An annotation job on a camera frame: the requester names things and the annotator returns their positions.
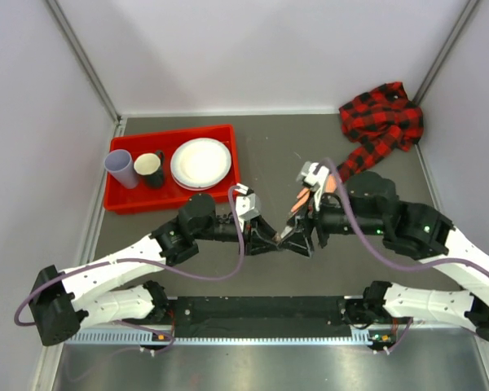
white plate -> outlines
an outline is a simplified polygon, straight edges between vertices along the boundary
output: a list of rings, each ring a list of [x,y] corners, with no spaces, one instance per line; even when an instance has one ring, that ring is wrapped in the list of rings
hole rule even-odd
[[[227,176],[230,168],[230,151],[213,138],[196,138],[184,143],[170,161],[176,183],[193,191],[217,185]]]

purple cup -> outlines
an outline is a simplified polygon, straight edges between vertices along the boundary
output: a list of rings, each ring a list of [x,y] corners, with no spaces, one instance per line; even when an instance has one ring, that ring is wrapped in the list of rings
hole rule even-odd
[[[123,187],[134,189],[138,186],[139,178],[134,171],[132,156],[127,150],[116,149],[110,152],[105,158],[104,166]]]

mug handle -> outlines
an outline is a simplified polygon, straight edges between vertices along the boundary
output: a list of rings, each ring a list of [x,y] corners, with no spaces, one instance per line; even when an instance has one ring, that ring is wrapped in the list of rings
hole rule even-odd
[[[163,162],[165,161],[165,154],[163,153],[163,151],[156,151],[154,153],[156,153],[157,157],[160,158],[161,163],[163,164]]]

black and white mug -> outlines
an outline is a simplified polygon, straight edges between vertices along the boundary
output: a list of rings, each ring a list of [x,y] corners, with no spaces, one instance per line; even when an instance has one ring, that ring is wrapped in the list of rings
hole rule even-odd
[[[165,183],[165,174],[163,173],[164,161],[165,154],[163,151],[144,153],[138,156],[138,159],[134,162],[134,170],[143,178],[147,186],[157,189]]]

red plaid cloth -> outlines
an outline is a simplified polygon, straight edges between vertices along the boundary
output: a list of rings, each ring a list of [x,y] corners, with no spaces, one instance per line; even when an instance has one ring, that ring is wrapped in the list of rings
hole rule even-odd
[[[422,110],[408,99],[401,82],[383,84],[339,109],[342,133],[362,145],[338,170],[343,182],[373,167],[395,148],[409,151],[424,132]]]

